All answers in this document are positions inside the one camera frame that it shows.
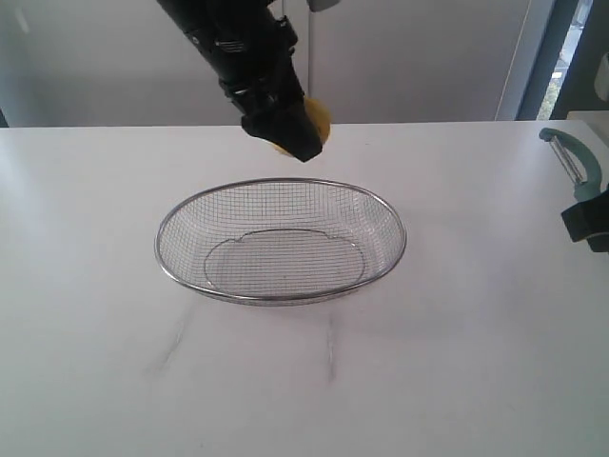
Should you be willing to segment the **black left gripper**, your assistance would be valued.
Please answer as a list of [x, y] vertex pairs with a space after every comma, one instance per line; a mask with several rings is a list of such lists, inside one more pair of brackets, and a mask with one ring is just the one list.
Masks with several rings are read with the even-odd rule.
[[287, 17], [277, 19], [266, 1], [206, 1], [189, 39], [244, 114], [248, 135], [303, 163], [323, 151], [293, 67], [298, 37]]

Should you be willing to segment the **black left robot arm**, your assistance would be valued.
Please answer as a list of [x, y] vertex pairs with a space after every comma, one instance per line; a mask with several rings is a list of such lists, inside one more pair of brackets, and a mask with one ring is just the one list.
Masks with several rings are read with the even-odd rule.
[[225, 96], [242, 114], [250, 136], [301, 162], [323, 150], [305, 110], [293, 66], [298, 36], [268, 1], [161, 1], [163, 11], [216, 72]]

